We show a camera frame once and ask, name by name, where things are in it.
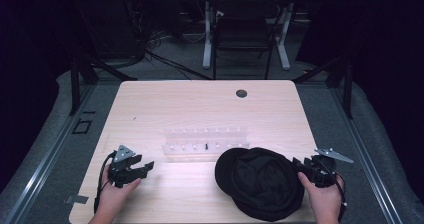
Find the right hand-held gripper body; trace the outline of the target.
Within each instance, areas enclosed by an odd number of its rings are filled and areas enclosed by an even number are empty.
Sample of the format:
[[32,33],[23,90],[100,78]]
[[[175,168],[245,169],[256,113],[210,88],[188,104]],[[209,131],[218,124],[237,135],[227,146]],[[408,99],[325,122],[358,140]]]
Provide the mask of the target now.
[[336,183],[336,161],[353,163],[353,160],[340,154],[333,148],[316,149],[317,155],[298,162],[298,170],[318,188],[325,188]]

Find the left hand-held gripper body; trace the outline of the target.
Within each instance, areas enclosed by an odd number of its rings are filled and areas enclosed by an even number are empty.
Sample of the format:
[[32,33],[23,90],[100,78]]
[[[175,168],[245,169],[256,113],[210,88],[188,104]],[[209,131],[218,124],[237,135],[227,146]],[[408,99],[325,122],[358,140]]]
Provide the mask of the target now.
[[129,158],[136,155],[134,151],[124,145],[118,147],[108,171],[108,179],[116,187],[122,188],[124,185],[138,179],[134,175],[134,169],[128,166]]

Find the black cap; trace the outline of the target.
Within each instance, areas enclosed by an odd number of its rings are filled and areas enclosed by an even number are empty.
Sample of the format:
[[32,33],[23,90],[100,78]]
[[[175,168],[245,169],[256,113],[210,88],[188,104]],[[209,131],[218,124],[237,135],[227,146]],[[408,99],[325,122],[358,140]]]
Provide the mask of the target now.
[[264,148],[231,148],[215,164],[215,181],[249,217],[275,222],[302,205],[304,187],[294,164]]

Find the person's left hand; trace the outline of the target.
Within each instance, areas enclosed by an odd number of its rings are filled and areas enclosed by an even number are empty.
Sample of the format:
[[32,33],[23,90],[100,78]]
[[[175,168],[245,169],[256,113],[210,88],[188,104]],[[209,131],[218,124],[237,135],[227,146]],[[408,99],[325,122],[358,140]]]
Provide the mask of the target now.
[[122,188],[117,188],[109,182],[108,169],[109,166],[106,166],[102,174],[103,190],[100,193],[100,201],[96,213],[108,213],[116,217],[124,207],[126,200],[140,185],[141,180],[136,179]]

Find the person's right hand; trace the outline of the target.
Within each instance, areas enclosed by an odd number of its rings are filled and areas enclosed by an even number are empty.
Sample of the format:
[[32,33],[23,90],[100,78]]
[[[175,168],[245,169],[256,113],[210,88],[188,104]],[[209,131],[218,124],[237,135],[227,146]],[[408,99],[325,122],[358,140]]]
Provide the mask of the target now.
[[317,217],[330,216],[337,217],[339,220],[342,205],[339,188],[344,189],[344,181],[341,176],[337,176],[338,185],[334,184],[326,188],[316,187],[302,172],[298,173],[298,178],[309,194],[315,221]]

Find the grey tape strip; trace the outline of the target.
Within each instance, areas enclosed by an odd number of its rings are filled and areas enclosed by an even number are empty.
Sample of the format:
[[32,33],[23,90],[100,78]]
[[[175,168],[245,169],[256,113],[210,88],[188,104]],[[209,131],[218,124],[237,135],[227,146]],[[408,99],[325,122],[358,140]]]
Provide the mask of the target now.
[[65,203],[67,204],[75,204],[75,203],[86,204],[87,201],[88,201],[88,197],[80,196],[80,195],[71,195],[65,198]]

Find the black tape square outline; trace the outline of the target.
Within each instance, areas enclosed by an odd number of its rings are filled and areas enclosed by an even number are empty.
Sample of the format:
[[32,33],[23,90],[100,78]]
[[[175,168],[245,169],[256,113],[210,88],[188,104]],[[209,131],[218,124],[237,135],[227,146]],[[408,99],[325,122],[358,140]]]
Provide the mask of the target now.
[[74,126],[72,133],[73,134],[87,134],[88,131],[90,130],[91,125],[92,125],[91,120],[79,119],[77,121],[76,125]]

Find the clear acrylic peg rack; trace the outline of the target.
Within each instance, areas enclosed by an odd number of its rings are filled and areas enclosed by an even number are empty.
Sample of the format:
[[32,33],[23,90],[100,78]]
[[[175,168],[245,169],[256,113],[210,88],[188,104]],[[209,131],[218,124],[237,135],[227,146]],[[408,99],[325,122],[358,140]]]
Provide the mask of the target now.
[[175,160],[209,159],[232,148],[248,149],[244,127],[172,128],[165,130],[163,154]]

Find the black folding chair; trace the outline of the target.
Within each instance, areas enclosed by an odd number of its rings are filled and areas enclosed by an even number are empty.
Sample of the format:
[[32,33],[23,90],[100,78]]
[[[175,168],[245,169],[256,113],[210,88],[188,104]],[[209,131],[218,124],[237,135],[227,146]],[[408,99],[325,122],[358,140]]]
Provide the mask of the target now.
[[212,37],[212,74],[217,77],[219,51],[268,53],[264,78],[268,78],[276,30],[283,10],[277,0],[221,0]]

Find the aluminium floor rail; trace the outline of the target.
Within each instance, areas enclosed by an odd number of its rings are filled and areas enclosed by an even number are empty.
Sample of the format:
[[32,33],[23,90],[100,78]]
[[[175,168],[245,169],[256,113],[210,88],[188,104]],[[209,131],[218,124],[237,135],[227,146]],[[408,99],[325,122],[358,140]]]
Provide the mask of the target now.
[[404,224],[397,208],[394,205],[386,185],[384,184],[369,152],[365,146],[364,140],[360,135],[355,120],[349,118],[346,114],[343,104],[342,95],[337,89],[329,89],[330,95],[335,102],[337,109],[342,116],[343,122],[347,126],[353,139],[353,147],[357,153],[358,161],[367,177],[368,183],[374,193],[374,196],[380,206],[387,224]]
[[[101,89],[87,86],[81,105],[70,115],[67,91],[61,90],[52,113],[28,155],[0,194],[0,224],[70,224],[65,198],[79,195],[103,127],[106,108],[97,103]],[[87,134],[73,134],[79,119],[91,120]]]

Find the black metal frame stand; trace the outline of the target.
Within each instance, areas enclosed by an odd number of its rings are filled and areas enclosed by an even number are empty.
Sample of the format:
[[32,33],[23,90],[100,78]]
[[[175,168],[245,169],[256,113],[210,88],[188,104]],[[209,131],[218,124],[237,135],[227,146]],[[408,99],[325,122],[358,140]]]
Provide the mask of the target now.
[[95,67],[106,71],[121,81],[135,81],[135,78],[116,70],[98,58],[88,54],[76,55],[70,66],[72,94],[70,115],[74,115],[81,105],[80,77],[82,77],[89,85],[95,85],[99,81],[99,78],[94,71]]
[[318,75],[323,71],[329,70],[330,73],[325,81],[328,88],[337,88],[341,81],[343,83],[343,94],[342,94],[342,109],[349,119],[352,119],[351,112],[351,100],[352,100],[352,88],[353,88],[353,65],[347,59],[343,57],[335,58],[328,63],[316,67],[311,71],[307,71],[305,74],[293,79],[296,84],[303,83],[310,78]]

